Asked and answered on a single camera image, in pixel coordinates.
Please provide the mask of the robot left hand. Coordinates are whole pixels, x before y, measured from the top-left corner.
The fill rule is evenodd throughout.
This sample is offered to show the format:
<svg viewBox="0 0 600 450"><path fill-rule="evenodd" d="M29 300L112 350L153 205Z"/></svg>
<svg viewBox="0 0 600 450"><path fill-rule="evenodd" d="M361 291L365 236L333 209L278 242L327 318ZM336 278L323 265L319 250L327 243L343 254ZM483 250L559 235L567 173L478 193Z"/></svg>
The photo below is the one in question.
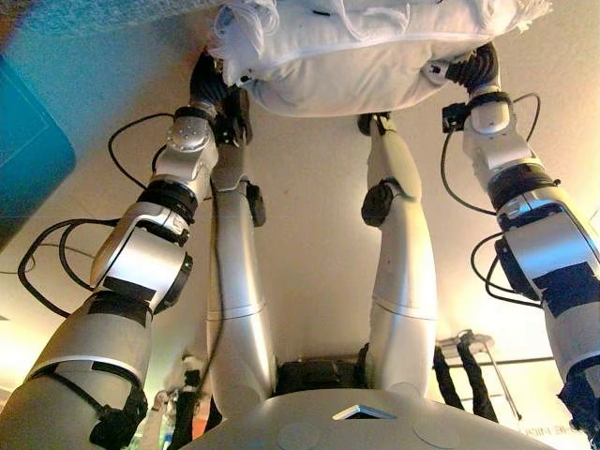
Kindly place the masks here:
<svg viewBox="0 0 600 450"><path fill-rule="evenodd" d="M190 76L189 103L207 104L218 113L231 115L238 99L239 88L224 82L218 62L207 51L203 51Z"/></svg>

